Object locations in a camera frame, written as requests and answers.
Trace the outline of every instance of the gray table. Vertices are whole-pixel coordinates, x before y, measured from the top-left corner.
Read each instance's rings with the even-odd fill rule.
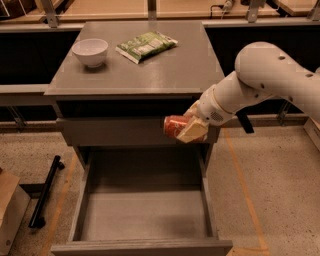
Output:
[[[117,44],[159,31],[178,47],[134,64],[115,51]],[[201,93],[223,73],[200,21],[88,22],[77,40],[101,38],[109,43],[106,65],[90,70],[71,51],[46,95],[123,95]]]
[[[115,51],[152,30],[178,47],[139,65]],[[201,22],[89,22],[78,40],[93,37],[110,45],[106,65],[87,69],[69,53],[45,93],[87,170],[69,243],[52,252],[225,255],[232,242],[218,240],[206,177],[219,129],[192,145],[163,134],[164,116],[183,114],[223,78]]]

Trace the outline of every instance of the speckled floor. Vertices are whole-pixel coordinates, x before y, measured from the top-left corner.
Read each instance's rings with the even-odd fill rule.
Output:
[[[232,240],[228,256],[320,255],[320,152],[302,126],[222,129],[209,164],[209,185],[220,239]],[[83,169],[57,132],[0,129],[0,166],[41,183],[55,155],[58,171],[45,209],[47,224],[28,228],[29,203],[10,256],[47,256],[67,241]]]

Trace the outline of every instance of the cabinet top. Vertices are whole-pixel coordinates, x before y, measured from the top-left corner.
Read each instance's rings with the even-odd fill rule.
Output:
[[[149,31],[178,46],[135,64],[115,51],[118,44]],[[88,69],[71,50],[46,95],[201,94],[224,75],[201,21],[87,22],[78,40],[108,42],[106,64]]]

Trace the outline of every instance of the open drawer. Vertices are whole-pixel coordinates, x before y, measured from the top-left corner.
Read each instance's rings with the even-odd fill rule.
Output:
[[[69,242],[54,255],[226,255],[196,145],[91,152]]]

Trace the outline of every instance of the cabinet drawer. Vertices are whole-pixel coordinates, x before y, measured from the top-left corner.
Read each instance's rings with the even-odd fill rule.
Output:
[[[69,146],[167,145],[176,140],[163,133],[162,117],[59,118],[57,124]],[[205,143],[216,142],[211,127]]]
[[[57,255],[226,255],[195,145],[92,152]]]

